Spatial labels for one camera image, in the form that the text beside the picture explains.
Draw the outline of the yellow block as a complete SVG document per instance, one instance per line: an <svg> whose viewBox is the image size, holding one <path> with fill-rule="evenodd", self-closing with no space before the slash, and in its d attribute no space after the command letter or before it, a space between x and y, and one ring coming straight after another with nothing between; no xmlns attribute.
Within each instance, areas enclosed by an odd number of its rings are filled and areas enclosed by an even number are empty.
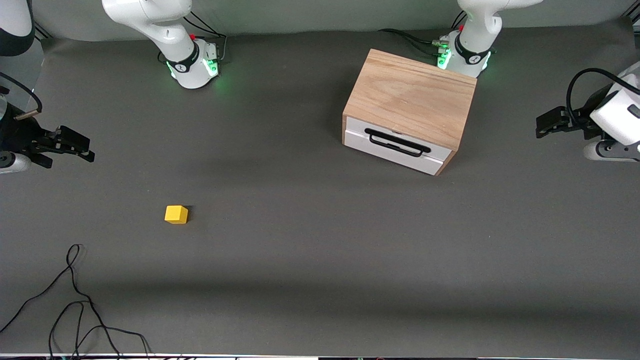
<svg viewBox="0 0 640 360"><path fill-rule="evenodd" d="M183 205L167 205L164 221L170 224L187 224L189 209Z"/></svg>

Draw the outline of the black wire drawer handle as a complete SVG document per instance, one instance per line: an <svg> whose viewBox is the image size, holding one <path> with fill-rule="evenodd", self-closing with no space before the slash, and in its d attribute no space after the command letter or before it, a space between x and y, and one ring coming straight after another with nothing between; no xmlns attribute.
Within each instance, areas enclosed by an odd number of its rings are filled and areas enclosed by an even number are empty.
<svg viewBox="0 0 640 360"><path fill-rule="evenodd" d="M432 152L432 149L429 146L421 145L379 130L366 128L365 133L368 134L370 143L398 153L409 155L409 157L419 158L424 154Z"/></svg>

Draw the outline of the white-fronted wooden drawer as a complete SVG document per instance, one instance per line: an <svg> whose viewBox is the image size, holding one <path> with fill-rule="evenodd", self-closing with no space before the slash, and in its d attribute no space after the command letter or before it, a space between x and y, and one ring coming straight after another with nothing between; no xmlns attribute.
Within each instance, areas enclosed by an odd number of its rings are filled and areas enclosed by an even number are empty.
<svg viewBox="0 0 640 360"><path fill-rule="evenodd" d="M421 157L412 157L404 153L375 145L370 142L369 135L365 133L365 129L370 128L383 132L392 136L405 139L407 141L416 142L431 148L430 153L425 153ZM437 175L446 165L446 162L454 155L454 151L444 146L419 139L418 137L408 136L382 126L358 120L348 116L345 122L345 130L343 132L343 144L347 147L368 153L386 161L396 163L400 166L419 171L421 173Z"/></svg>

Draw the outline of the wooden drawer cabinet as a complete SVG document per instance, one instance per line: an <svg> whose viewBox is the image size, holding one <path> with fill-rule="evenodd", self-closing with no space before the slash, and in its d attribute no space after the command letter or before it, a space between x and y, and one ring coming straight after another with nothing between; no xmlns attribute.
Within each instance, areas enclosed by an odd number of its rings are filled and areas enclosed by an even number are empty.
<svg viewBox="0 0 640 360"><path fill-rule="evenodd" d="M353 117L453 150L440 174L459 150L476 85L474 77L373 48L342 112L342 143Z"/></svg>

